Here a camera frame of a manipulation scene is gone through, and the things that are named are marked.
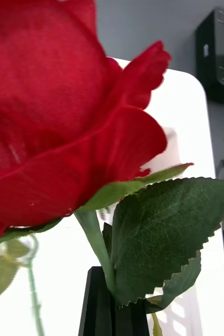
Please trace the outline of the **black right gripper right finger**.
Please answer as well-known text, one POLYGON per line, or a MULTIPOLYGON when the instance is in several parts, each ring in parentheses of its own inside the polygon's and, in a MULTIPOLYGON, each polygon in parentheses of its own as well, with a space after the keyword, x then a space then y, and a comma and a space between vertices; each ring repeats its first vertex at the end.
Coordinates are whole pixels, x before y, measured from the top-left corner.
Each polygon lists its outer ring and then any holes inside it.
POLYGON ((149 335, 145 303, 129 303, 115 309, 114 335, 149 335))

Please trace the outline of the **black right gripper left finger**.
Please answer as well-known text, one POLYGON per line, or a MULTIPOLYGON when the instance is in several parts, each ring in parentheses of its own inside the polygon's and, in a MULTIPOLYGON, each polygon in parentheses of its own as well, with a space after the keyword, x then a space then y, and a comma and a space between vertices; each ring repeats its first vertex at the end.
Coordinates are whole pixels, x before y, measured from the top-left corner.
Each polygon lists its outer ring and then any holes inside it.
POLYGON ((112 335, 111 296, 103 269, 93 266, 87 275, 78 335, 112 335))

